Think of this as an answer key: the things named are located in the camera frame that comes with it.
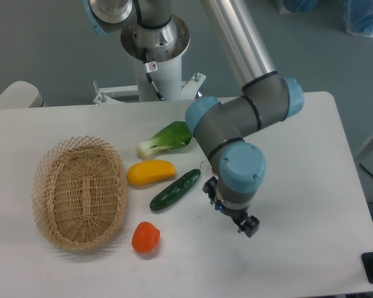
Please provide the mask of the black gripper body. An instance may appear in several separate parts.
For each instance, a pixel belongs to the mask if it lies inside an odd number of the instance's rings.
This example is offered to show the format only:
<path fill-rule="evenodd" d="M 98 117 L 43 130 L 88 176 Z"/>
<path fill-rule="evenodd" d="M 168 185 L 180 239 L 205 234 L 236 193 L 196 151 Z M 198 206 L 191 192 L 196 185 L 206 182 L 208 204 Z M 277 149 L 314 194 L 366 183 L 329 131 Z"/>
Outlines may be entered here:
<path fill-rule="evenodd" d="M 214 208 L 220 211 L 222 214 L 232 218 L 235 224 L 244 224 L 246 222 L 251 223 L 252 220 L 247 214 L 247 210 L 250 206 L 250 202 L 233 203 L 227 201 L 222 197 L 215 196 L 211 203 Z"/>

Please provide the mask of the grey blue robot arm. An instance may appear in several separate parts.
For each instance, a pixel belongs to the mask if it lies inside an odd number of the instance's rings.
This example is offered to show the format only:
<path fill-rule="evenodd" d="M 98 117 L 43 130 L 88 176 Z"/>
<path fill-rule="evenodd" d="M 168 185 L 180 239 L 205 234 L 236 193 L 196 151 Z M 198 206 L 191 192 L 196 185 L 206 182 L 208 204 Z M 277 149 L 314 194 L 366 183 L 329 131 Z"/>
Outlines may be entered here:
<path fill-rule="evenodd" d="M 170 1 L 85 1 L 99 35 L 121 31 L 123 49 L 134 61 L 139 100 L 176 101 L 184 97 L 181 57 L 189 46 L 185 23 Z M 195 101 L 187 125 L 214 171 L 204 185 L 215 209 L 232 218 L 247 236 L 258 227 L 247 210 L 265 176 L 263 153 L 245 137 L 281 122 L 304 105 L 301 86 L 282 78 L 244 1 L 204 1 L 242 95 L 225 104 L 214 97 Z"/>

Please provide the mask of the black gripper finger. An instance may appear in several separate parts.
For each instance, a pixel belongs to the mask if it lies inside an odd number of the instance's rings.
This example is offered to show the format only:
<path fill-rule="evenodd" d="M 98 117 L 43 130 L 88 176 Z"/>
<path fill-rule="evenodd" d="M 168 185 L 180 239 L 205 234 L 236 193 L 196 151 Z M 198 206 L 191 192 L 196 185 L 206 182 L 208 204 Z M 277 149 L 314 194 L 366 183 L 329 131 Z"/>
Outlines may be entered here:
<path fill-rule="evenodd" d="M 212 176 L 209 180 L 207 180 L 207 182 L 205 182 L 203 186 L 203 192 L 209 197 L 211 205 L 218 205 L 216 198 L 217 185 L 217 178 L 215 176 Z"/>
<path fill-rule="evenodd" d="M 251 238 L 259 229 L 260 221 L 253 215 L 241 214 L 232 218 L 237 225 L 238 233 L 244 233 L 248 238 Z"/>

